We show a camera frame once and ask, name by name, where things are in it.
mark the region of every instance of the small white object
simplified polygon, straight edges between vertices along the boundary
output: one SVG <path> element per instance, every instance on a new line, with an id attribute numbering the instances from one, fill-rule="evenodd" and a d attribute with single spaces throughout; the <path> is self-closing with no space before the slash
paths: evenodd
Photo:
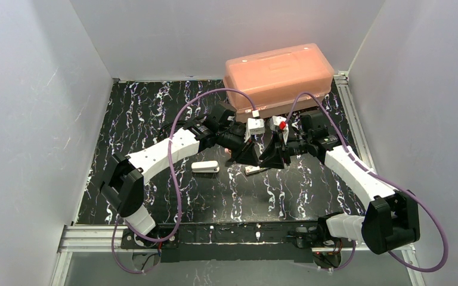
<path id="1" fill-rule="evenodd" d="M 194 162 L 190 167 L 193 173 L 218 173 L 220 171 L 217 161 Z"/>
<path id="2" fill-rule="evenodd" d="M 248 118 L 246 122 L 245 142 L 248 141 L 251 135 L 263 134 L 264 119 Z"/>
<path id="3" fill-rule="evenodd" d="M 263 172 L 263 171 L 266 171 L 268 170 L 269 168 L 261 168 L 261 167 L 258 167 L 258 166 L 246 166 L 245 167 L 245 175 L 252 175 L 252 174 L 255 174 L 255 173 L 259 173 L 259 172 Z"/>
<path id="4" fill-rule="evenodd" d="M 144 205 L 141 205 L 136 212 L 124 219 L 127 224 L 130 224 L 143 235 L 147 235 L 155 227 L 155 221 L 151 218 Z"/>

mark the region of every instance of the white wall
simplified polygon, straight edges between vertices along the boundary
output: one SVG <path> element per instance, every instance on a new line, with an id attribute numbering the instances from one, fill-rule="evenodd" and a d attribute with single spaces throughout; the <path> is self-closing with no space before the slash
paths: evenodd
<path id="1" fill-rule="evenodd" d="M 0 0 L 0 285 L 47 285 L 112 80 L 69 0 Z"/>
<path id="2" fill-rule="evenodd" d="M 458 285 L 458 1 L 386 1 L 350 85 L 379 173 L 423 198 L 447 231 L 450 258 L 426 283 Z M 424 212 L 421 225 L 417 258 L 431 267 L 442 244 Z"/>
<path id="3" fill-rule="evenodd" d="M 112 77 L 221 79 L 225 61 L 315 42 L 347 70 L 384 0 L 71 0 Z"/>

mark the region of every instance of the black marbled surface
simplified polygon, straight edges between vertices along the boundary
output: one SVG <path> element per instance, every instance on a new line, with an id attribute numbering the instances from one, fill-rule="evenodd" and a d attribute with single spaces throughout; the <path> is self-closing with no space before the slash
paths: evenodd
<path id="1" fill-rule="evenodd" d="M 107 225 L 115 222 L 115 210 L 96 187 L 108 156 L 113 152 L 133 153 L 153 145 L 157 142 L 160 126 L 173 121 L 187 101 L 204 91 L 222 87 L 220 80 L 115 83 L 77 223 Z M 207 113 L 220 100 L 225 100 L 225 94 L 205 97 L 188 108 L 184 118 Z M 323 104 L 354 146 L 334 83 Z M 293 118 L 297 124 L 297 112 Z M 269 139 L 269 131 L 257 137 L 261 150 Z M 226 167 L 227 159 L 221 147 L 213 147 L 176 164 L 184 210 L 182 222 L 310 220 L 336 211 L 364 213 L 361 203 L 345 183 L 308 154 L 293 158 L 292 164 L 284 170 L 268 170 L 249 177 L 239 164 Z M 190 165 L 201 160 L 219 161 L 220 172 L 213 176 L 193 176 Z M 175 221 L 177 206 L 171 183 L 169 170 L 164 170 L 145 186 L 145 205 L 157 223 Z"/>

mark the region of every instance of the wire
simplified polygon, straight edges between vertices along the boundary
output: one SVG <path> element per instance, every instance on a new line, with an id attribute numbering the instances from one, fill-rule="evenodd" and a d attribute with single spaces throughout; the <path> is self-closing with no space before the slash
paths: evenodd
<path id="1" fill-rule="evenodd" d="M 157 253 L 152 253 L 152 254 L 149 254 L 147 259 L 145 260 L 145 263 L 143 263 L 143 266 L 141 267 L 141 271 L 143 271 L 145 269 L 145 265 L 147 264 L 147 262 L 150 260 L 150 258 L 154 257 L 155 255 L 157 255 Z"/>
<path id="2" fill-rule="evenodd" d="M 199 99 L 207 96 L 207 95 L 210 95 L 210 94 L 214 94 L 214 93 L 217 93 L 217 92 L 227 92 L 227 91 L 231 91 L 231 92 L 236 92 L 238 94 L 241 94 L 242 96 L 246 97 L 249 101 L 250 101 L 250 104 L 252 105 L 252 109 L 253 110 L 257 110 L 257 108 L 255 107 L 255 103 L 253 102 L 253 100 L 246 94 L 244 93 L 243 91 L 239 91 L 237 89 L 233 89 L 233 88 L 218 88 L 218 89 L 213 89 L 211 91 L 207 91 L 203 94 L 200 94 L 196 97 L 194 97 L 194 99 L 192 99 L 191 101 L 187 102 L 181 109 L 180 111 L 178 112 L 177 116 L 175 117 L 175 120 L 173 121 L 173 125 L 171 127 L 171 130 L 176 130 L 176 127 L 177 127 L 177 124 L 178 124 L 178 120 L 180 119 L 180 116 L 182 115 L 182 113 L 185 111 L 185 109 L 187 109 L 187 107 L 189 107 L 190 105 L 192 105 L 192 103 L 198 101 Z M 139 237 L 145 239 L 145 240 L 148 240 L 148 241 L 152 241 L 154 243 L 159 243 L 161 241 L 166 241 L 168 240 L 170 237 L 172 237 L 178 230 L 178 228 L 180 227 L 180 222 L 181 222 L 181 217 L 182 217 L 182 207 L 181 207 L 181 194 L 180 194 L 180 186 L 178 185 L 178 179 L 177 179 L 177 176 L 175 174 L 175 167 L 173 165 L 173 156 L 171 154 L 171 147 L 172 147 L 172 139 L 173 139 L 173 134 L 174 132 L 171 132 L 169 134 L 169 143 L 168 143 L 168 161 L 169 161 L 169 170 L 171 171 L 171 179 L 173 180 L 173 185 L 175 186 L 175 192 L 177 194 L 177 203 L 178 203 L 178 214 L 177 214 L 177 221 L 175 222 L 175 226 L 173 228 L 173 230 L 171 231 L 170 234 L 168 234 L 167 236 L 163 237 L 163 238 L 152 238 L 152 237 L 148 237 L 146 235 L 143 235 L 142 233 L 140 233 L 139 231 L 137 231 L 130 223 L 127 224 L 128 228 L 130 230 L 132 230 L 136 235 L 138 235 Z"/>
<path id="3" fill-rule="evenodd" d="M 322 113 L 324 113 L 324 115 L 329 120 L 329 123 L 334 127 L 334 129 L 336 131 L 336 134 L 338 135 L 338 137 L 339 137 L 339 139 L 341 141 L 341 144 L 343 146 L 343 150 L 345 150 L 345 152 L 347 153 L 348 157 L 352 161 L 354 161 L 354 163 L 359 168 L 361 168 L 363 171 L 367 172 L 370 176 L 372 176 L 375 179 L 377 179 L 377 180 L 379 180 L 381 182 L 384 182 L 384 183 L 386 183 L 386 184 L 388 184 L 390 186 L 393 186 L 398 191 L 401 191 L 401 192 L 407 194 L 412 200 L 414 200 L 417 204 L 419 204 L 422 207 L 422 209 L 424 209 L 424 211 L 429 215 L 429 217 L 431 218 L 431 220 L 433 221 L 433 223 L 437 227 L 438 232 L 440 233 L 441 241 L 443 243 L 443 255 L 441 257 L 440 262 L 438 262 L 437 265 L 435 265 L 435 266 L 433 266 L 431 268 L 420 268 L 420 267 L 417 267 L 417 266 L 414 266 L 414 265 L 411 265 L 411 264 L 405 262 L 403 259 L 399 258 L 396 254 L 394 254 L 391 251 L 389 251 L 389 254 L 392 257 L 394 257 L 394 259 L 396 259 L 398 262 L 400 262 L 402 265 L 404 265 L 404 266 L 406 266 L 406 267 L 408 267 L 410 269 L 413 269 L 415 271 L 419 271 L 419 272 L 435 272 L 435 271 L 440 270 L 445 265 L 445 263 L 447 262 L 447 259 L 448 259 L 448 241 L 447 241 L 447 234 L 445 233 L 445 229 L 441 226 L 438 218 L 433 214 L 432 210 L 429 207 L 427 207 L 424 204 L 424 202 L 421 199 L 417 198 L 412 192 L 410 192 L 409 190 L 397 185 L 396 183 L 393 183 L 393 182 L 385 179 L 382 176 L 377 175 L 375 172 L 369 171 L 368 168 L 364 167 L 358 160 L 356 160 L 355 157 L 352 155 L 352 152 L 350 152 L 350 150 L 348 149 L 347 144 L 345 142 L 345 138 L 342 136 L 341 131 L 336 126 L 336 124 L 334 123 L 334 121 L 331 118 L 331 116 L 329 116 L 329 113 L 324 108 L 324 106 L 322 106 L 322 103 L 313 94 L 311 94 L 309 92 L 302 92 L 302 93 L 298 94 L 298 96 L 294 100 L 294 103 L 292 104 L 292 108 L 290 109 L 290 113 L 287 115 L 287 119 L 286 119 L 285 123 L 289 122 L 290 117 L 292 116 L 292 111 L 294 110 L 294 108 L 296 106 L 296 103 L 298 102 L 299 97 L 301 97 L 301 95 L 304 95 L 304 94 L 309 95 L 317 103 L 317 105 L 320 108 L 320 110 L 322 111 Z"/>
<path id="4" fill-rule="evenodd" d="M 343 241 L 340 240 L 340 248 L 339 248 L 338 252 L 336 252 L 336 254 L 340 253 L 342 248 L 343 248 Z"/>
<path id="5" fill-rule="evenodd" d="M 352 258 L 354 258 L 354 254 L 355 254 L 355 247 L 357 246 L 357 244 L 355 243 L 355 240 L 352 240 L 352 252 L 350 253 L 350 257 L 348 258 L 347 261 L 345 261 L 345 263 L 343 263 L 342 265 L 338 266 L 337 268 L 333 268 L 333 271 L 339 271 L 343 268 L 345 268 L 351 261 L 352 261 Z"/>
<path id="6" fill-rule="evenodd" d="M 131 274 L 147 273 L 148 271 L 154 269 L 155 266 L 156 266 L 157 264 L 153 265 L 152 267 L 148 268 L 147 270 L 143 270 L 143 268 L 141 268 L 140 271 L 136 271 L 136 270 L 131 270 L 131 269 L 125 267 L 125 266 L 122 264 L 122 262 L 120 262 L 120 260 L 119 260 L 118 257 L 117 257 L 117 254 L 116 254 L 116 252 L 115 252 L 115 235 L 116 235 L 116 233 L 117 233 L 118 220 L 119 220 L 119 218 L 117 217 L 117 218 L 115 219 L 115 228 L 113 228 L 113 234 L 112 234 L 112 255 L 113 255 L 113 258 L 114 258 L 115 262 L 117 263 L 117 265 L 121 268 L 121 270 L 123 270 L 123 271 L 125 271 L 125 272 L 127 272 L 127 273 L 131 273 Z"/>
<path id="7" fill-rule="evenodd" d="M 160 255 L 161 255 L 161 252 L 160 252 L 160 248 L 161 248 L 161 247 L 162 247 L 162 241 L 159 242 L 159 247 L 157 248 L 157 254 L 159 255 L 159 257 L 160 257 Z"/>

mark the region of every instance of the black bracket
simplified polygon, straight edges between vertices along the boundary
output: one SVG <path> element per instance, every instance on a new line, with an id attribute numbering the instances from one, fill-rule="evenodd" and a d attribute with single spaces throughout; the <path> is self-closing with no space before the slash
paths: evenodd
<path id="1" fill-rule="evenodd" d="M 130 216 L 141 207 L 143 187 L 143 175 L 127 157 L 114 153 L 108 159 L 99 190 L 122 217 Z"/>
<path id="2" fill-rule="evenodd" d="M 368 248 L 382 254 L 420 238 L 419 207 L 403 192 L 371 201 L 363 222 Z"/>

